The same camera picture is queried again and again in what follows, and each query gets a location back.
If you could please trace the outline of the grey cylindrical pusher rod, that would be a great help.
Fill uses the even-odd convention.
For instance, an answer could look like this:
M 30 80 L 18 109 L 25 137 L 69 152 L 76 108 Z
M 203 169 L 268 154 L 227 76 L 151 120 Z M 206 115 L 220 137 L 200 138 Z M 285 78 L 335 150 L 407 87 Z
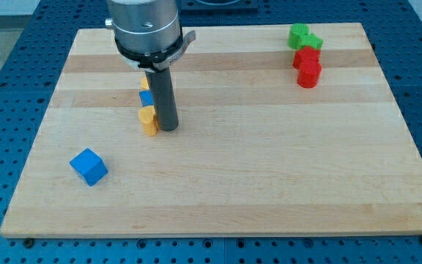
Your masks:
M 152 94 L 159 128 L 174 131 L 179 125 L 170 70 L 146 72 L 147 83 Z

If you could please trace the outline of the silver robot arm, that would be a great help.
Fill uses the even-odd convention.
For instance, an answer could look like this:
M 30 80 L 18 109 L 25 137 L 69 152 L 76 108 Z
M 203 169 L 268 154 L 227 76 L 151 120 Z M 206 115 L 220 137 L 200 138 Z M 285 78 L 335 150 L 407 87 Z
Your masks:
M 126 62 L 146 73 L 158 126 L 174 131 L 179 125 L 170 67 L 196 39 L 184 33 L 174 0 L 107 0 L 118 52 Z

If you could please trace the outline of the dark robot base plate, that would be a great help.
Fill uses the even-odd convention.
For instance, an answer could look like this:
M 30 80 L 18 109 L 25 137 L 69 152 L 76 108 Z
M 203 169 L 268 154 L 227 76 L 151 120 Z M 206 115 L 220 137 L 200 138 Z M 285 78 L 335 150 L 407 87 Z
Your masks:
M 258 10 L 258 0 L 179 0 L 182 11 L 197 10 Z

